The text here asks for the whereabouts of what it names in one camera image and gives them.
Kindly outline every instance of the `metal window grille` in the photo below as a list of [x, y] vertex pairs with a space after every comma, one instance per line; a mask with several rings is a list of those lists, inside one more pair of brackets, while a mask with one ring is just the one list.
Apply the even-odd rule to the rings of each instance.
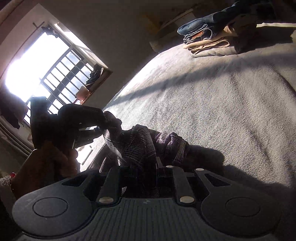
[[[66, 104], [80, 104], [76, 99], [76, 93], [81, 86], [85, 86], [89, 80], [89, 74], [93, 71], [91, 65], [79, 55], [73, 47], [70, 47], [49, 69], [41, 79], [40, 85], [48, 93], [48, 112], [57, 114], [58, 110]], [[30, 101], [27, 101], [29, 110], [25, 121], [30, 124]]]

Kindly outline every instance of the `black device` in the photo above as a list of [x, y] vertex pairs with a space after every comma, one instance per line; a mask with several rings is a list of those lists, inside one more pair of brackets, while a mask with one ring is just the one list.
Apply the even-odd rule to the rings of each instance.
[[[105, 124], [100, 109], [71, 105], [48, 117], [45, 103], [42, 98], [31, 103], [37, 144], [49, 139], [66, 150], [92, 141], [93, 134], [83, 135], [79, 142], [81, 126]], [[51, 131], [42, 129], [45, 126]], [[43, 136], [38, 136], [38, 129]], [[112, 167], [108, 173], [89, 169], [28, 193], [12, 210], [23, 230], [17, 240], [277, 240], [272, 231], [281, 212], [267, 194], [202, 168], [184, 172], [180, 167], [164, 167], [159, 159], [155, 176], [156, 198], [139, 193], [142, 183], [137, 171], [124, 166]]]

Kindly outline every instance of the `hand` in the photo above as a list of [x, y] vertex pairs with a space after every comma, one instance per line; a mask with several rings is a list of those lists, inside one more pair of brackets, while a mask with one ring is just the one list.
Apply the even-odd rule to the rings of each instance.
[[63, 177], [72, 177], [77, 174], [78, 152], [69, 151], [68, 157], [57, 149], [51, 142], [46, 141], [41, 149], [35, 149], [24, 162], [19, 172], [10, 181], [15, 198], [44, 187], [46, 178], [54, 180], [59, 174]]

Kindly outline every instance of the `circular pad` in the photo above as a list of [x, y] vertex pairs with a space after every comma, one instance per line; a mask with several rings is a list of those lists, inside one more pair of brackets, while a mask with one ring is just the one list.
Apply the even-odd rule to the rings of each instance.
[[61, 198], [48, 197], [37, 201], [34, 206], [34, 212], [42, 217], [56, 217], [63, 214], [68, 208], [68, 204]]
[[270, 196], [236, 185], [214, 187], [201, 204], [208, 224], [235, 237], [259, 236], [279, 222], [280, 209]]
[[239, 217], [251, 217], [259, 212], [260, 206], [250, 198], [236, 197], [226, 203], [226, 209], [228, 212]]

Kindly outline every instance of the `curtain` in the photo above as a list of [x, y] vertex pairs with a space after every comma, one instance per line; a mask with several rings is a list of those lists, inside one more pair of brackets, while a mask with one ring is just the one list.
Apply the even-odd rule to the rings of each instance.
[[13, 128], [0, 116], [0, 138], [2, 142], [9, 144], [19, 155], [25, 159], [34, 150], [34, 146], [17, 133]]

